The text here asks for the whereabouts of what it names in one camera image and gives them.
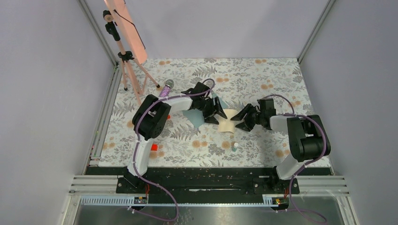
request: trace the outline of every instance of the tripod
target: tripod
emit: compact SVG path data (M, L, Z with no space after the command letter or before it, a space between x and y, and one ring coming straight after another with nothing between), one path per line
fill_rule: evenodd
M113 36L113 38L116 41L117 46L119 47L119 50L120 50L120 52L117 55L121 59L120 65L121 65L121 70L122 70L122 75L123 75L124 90L127 91L127 75L125 72L125 69L127 69L127 74L129 75L129 78L131 81L131 86L133 87L134 94L137 98L138 104L141 104L139 95L144 93L146 80L149 78L156 85L157 88L160 88L160 85L148 73L148 71L138 62L138 60L133 57L133 53L131 51L126 51L124 49L124 47L122 45L122 41L120 40L119 33L116 30L115 23L113 22L113 17L111 15L111 13L108 10L104 10L103 17L104 17L104 20L107 22L107 24L105 25L107 32ZM145 79L144 79L144 84L142 85L142 89L140 88L140 85L137 80L137 76L134 73L133 66L131 65L130 60L134 61L137 64L137 66L145 73Z

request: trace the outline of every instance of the glass surface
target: glass surface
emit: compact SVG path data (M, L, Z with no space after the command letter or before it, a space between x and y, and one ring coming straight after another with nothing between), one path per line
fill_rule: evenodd
M328 219L328 224L344 224L337 201L333 197L294 197L301 209L315 210ZM145 207L142 211L159 217L171 218L174 207ZM309 214L313 219L322 219ZM127 207L81 205L75 225L307 225L313 224L298 212L275 213L269 207L180 207L175 222L162 222L140 214L132 214Z

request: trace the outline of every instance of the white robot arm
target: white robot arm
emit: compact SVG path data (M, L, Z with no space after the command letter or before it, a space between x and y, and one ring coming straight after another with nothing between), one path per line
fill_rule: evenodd
M158 98L154 95L148 95L145 98L144 102L132 120L133 124L137 127L137 123L140 118L142 116L144 117L138 127L140 143L136 152L135 162L132 156L129 165L127 166L127 169L130 173L132 173L134 176L137 176L137 173L134 170L134 164L138 174L143 175L146 173L153 141L162 132L169 114L181 110L198 109L202 111L203 118L205 119L206 123L218 124L218 121L214 118L215 114L218 114L223 118L227 118L227 115L225 115L224 111L222 110L218 97L213 99L206 97L205 94L200 94L209 89L210 88L203 83L198 82L194 88L183 92L183 94L186 94L186 96L180 98L170 97L168 100L158 102L151 108L148 114L144 115L145 110L154 104L154 102L158 101Z

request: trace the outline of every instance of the table surface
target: table surface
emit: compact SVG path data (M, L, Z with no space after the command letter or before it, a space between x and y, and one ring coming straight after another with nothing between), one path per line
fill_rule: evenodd
M138 80L144 73L133 63ZM257 105L257 99L269 94L287 97L296 113L313 114L303 76L296 59L166 59L147 60L143 66L162 85L173 79L169 96L193 88L206 78L216 81L214 92L228 105L240 111L246 104ZM119 85L112 116L102 148L99 166L126 166L137 140L131 119L139 108L128 80L128 91ZM148 94L159 95L147 82L143 101ZM277 113L290 112L287 102L274 98ZM231 143L238 142L236 152ZM148 166L194 167L273 167L289 154L288 137L256 125L251 132L236 129L220 133L217 125L204 124L195 128L182 112L171 115L162 134L155 139L158 151L152 151ZM312 166L329 167L328 157Z

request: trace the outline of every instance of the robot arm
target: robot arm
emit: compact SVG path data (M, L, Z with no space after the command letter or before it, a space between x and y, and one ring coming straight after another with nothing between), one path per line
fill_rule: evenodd
M267 130L288 134L291 153L281 164L274 167L271 183L269 183L271 188L278 189L280 186L279 189L281 189L282 186L286 186L286 181L290 180L304 163L321 155L323 148L321 132L307 119L277 115L272 98L262 98L257 102L260 107L248 104L231 120L244 120L236 125L237 128L244 131L251 131L254 125L258 124ZM327 148L324 156L327 156L330 153L330 142L324 132L321 119L318 115L308 117L318 123L325 134Z
M202 93L209 89L210 88L203 83L198 82L194 88L182 92L183 94L186 94L187 97L171 98L163 102L159 102L146 115L144 115L145 110L159 99L154 95L148 95L145 98L132 120L134 126L136 126L139 119L142 116L144 117L138 128L141 143L137 149L136 162L133 162L131 159L127 166L130 173L137 176L134 170L134 163L136 164L139 174L142 175L146 172L153 140L163 131L169 114L181 110L198 109L202 111L206 123L218 124L217 119L214 118L214 115L216 114L223 118L227 118L222 110L218 97L212 99L206 97L204 94L193 97L189 96L192 94Z

